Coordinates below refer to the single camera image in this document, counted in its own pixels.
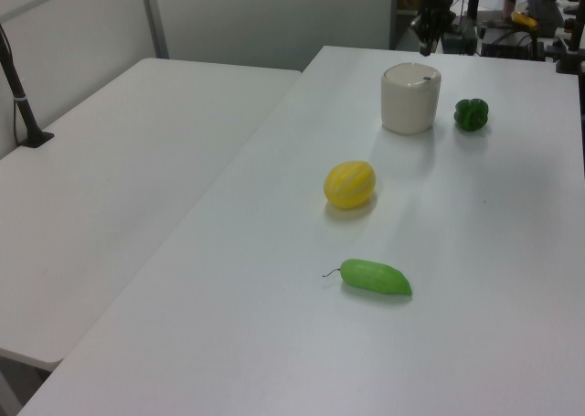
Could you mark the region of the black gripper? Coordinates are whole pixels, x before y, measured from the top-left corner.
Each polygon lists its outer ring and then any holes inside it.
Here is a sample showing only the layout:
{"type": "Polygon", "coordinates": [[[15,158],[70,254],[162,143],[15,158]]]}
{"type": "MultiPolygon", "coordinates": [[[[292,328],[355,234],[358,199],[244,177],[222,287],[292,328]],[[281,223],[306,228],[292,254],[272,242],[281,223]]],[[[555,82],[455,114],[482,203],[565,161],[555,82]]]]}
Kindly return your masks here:
{"type": "Polygon", "coordinates": [[[417,34],[420,40],[420,54],[431,54],[433,44],[437,44],[453,20],[451,5],[453,0],[420,0],[417,34]]]}

